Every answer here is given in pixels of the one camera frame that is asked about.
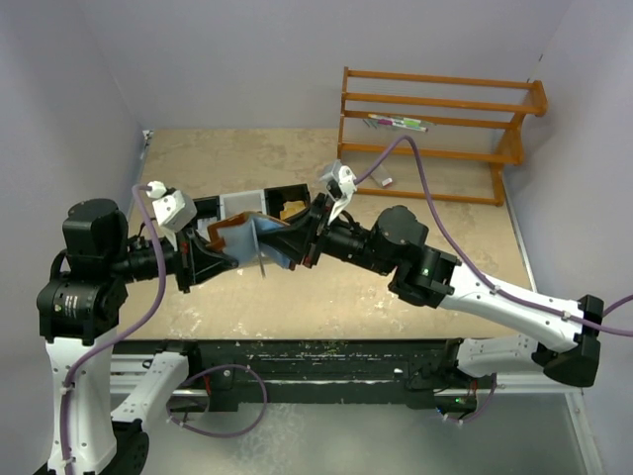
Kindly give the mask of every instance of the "table surface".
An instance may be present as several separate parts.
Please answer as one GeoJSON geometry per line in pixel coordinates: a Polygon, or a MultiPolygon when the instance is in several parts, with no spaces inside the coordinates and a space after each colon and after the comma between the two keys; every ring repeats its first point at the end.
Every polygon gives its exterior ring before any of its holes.
{"type": "MultiPolygon", "coordinates": [[[[317,175],[336,154],[336,130],[164,130],[157,131],[142,182],[164,181],[194,198],[308,183],[320,191],[317,175]]],[[[358,175],[374,157],[345,155],[358,175]]],[[[490,174],[479,163],[425,159],[433,192],[489,196],[490,174]]],[[[388,159],[387,168],[403,189],[420,185],[410,156],[388,159]]],[[[348,211],[370,228],[385,208],[404,204],[429,227],[427,243],[451,250],[422,200],[355,195],[348,211]]],[[[437,202],[439,215],[455,240],[482,270],[529,287],[527,272],[506,207],[437,202]]],[[[133,211],[131,231],[140,223],[133,211]]],[[[387,290],[388,277],[324,256],[313,269],[294,272],[267,265],[226,272],[178,292],[173,277],[154,318],[135,338],[445,338],[514,333],[475,316],[418,308],[387,290]]],[[[147,310],[156,281],[129,286],[121,327],[147,310]]]]}

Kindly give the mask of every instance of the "floor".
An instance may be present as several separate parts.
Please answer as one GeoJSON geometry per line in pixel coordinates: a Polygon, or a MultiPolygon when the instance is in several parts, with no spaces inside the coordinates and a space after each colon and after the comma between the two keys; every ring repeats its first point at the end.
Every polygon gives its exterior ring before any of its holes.
{"type": "MultiPolygon", "coordinates": [[[[204,413],[196,428],[248,426],[259,405],[204,413]]],[[[143,474],[560,475],[587,473],[561,394],[498,395],[475,423],[404,406],[274,404],[245,436],[218,440],[171,424],[151,433],[143,474]]]]}

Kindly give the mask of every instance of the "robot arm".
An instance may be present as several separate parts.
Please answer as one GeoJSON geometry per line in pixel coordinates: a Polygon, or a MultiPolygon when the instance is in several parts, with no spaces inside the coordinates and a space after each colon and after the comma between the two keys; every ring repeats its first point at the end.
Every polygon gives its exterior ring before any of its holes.
{"type": "Polygon", "coordinates": [[[329,197],[318,195],[287,228],[262,234],[259,240],[290,256],[297,265],[317,265],[325,253],[381,275],[395,271],[389,290],[401,300],[415,306],[466,312],[520,332],[512,337],[457,341],[456,366],[469,376],[542,370],[563,384],[593,384],[599,362],[598,332],[569,317],[601,323],[601,300],[593,296],[579,301],[550,298],[488,277],[495,288],[529,303],[560,310],[566,317],[510,302],[490,290],[456,256],[426,245],[428,227],[406,207],[383,211],[372,229],[366,230],[349,214],[347,221],[340,216],[330,218],[336,199],[331,192],[329,197]]]}

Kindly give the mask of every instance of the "orange object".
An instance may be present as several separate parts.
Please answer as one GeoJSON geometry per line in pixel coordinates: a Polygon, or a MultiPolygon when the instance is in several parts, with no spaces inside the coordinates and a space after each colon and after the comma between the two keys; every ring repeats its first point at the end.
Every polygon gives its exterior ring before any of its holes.
{"type": "MultiPolygon", "coordinates": [[[[503,135],[498,143],[497,149],[493,153],[472,153],[457,150],[438,150],[421,148],[420,154],[426,156],[435,156],[440,158],[451,158],[456,160],[475,160],[486,162],[491,170],[491,179],[493,182],[493,198],[483,198],[475,196],[459,196],[433,194],[433,199],[444,201],[456,201],[463,203],[479,203],[501,206],[505,202],[505,192],[503,189],[502,172],[503,167],[507,164],[519,165],[523,162],[524,152],[521,142],[521,127],[523,120],[528,114],[542,117],[547,112],[547,97],[543,90],[541,81],[533,82],[515,82],[515,81],[498,81],[492,79],[475,79],[467,77],[448,77],[448,76],[430,76],[424,74],[400,74],[395,72],[380,71],[359,71],[345,67],[343,70],[343,85],[341,92],[340,105],[340,122],[338,130],[338,146],[337,156],[342,159],[345,151],[367,151],[380,153],[384,150],[384,146],[366,143],[346,142],[343,138],[343,130],[345,127],[345,118],[351,119],[368,119],[370,114],[377,114],[388,117],[407,116],[412,119],[420,119],[431,122],[436,125],[458,126],[458,127],[477,127],[484,129],[503,130],[503,135]],[[413,97],[413,96],[396,96],[389,94],[369,94],[352,92],[348,90],[348,78],[362,77],[367,79],[387,79],[394,81],[409,82],[425,82],[434,84],[453,84],[462,86],[479,86],[492,88],[510,88],[525,90],[526,94],[521,104],[507,104],[496,102],[478,102],[464,101],[455,99],[438,99],[430,97],[413,97]],[[364,102],[379,104],[394,104],[408,106],[425,106],[440,107],[460,110],[475,110],[489,112],[506,112],[512,113],[509,122],[504,121],[485,121],[468,118],[440,117],[415,115],[410,112],[374,112],[374,111],[358,111],[348,108],[348,102],[364,102]]],[[[397,147],[395,154],[411,155],[412,151],[408,147],[397,147]]],[[[394,189],[373,189],[358,188],[358,193],[368,195],[382,195],[394,197],[411,197],[423,198],[423,193],[401,191],[394,189]]]]}

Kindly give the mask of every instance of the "gray wall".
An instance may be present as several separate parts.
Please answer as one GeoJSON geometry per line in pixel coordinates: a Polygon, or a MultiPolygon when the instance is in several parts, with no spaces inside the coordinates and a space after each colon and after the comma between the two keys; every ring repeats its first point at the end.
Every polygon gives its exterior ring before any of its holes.
{"type": "Polygon", "coordinates": [[[0,459],[47,458],[51,383],[36,297],[61,222],[95,196],[127,209],[142,135],[72,0],[0,5],[0,459]]]}
{"type": "Polygon", "coordinates": [[[524,81],[571,3],[79,1],[154,129],[337,127],[345,65],[524,81]]]}
{"type": "MultiPolygon", "coordinates": [[[[507,184],[538,288],[607,303],[633,292],[633,3],[577,0],[536,77],[550,111],[526,124],[525,164],[507,184]]],[[[629,306],[608,325],[632,327],[629,306]]],[[[603,334],[589,419],[610,474],[631,473],[630,339],[603,334]]]]}

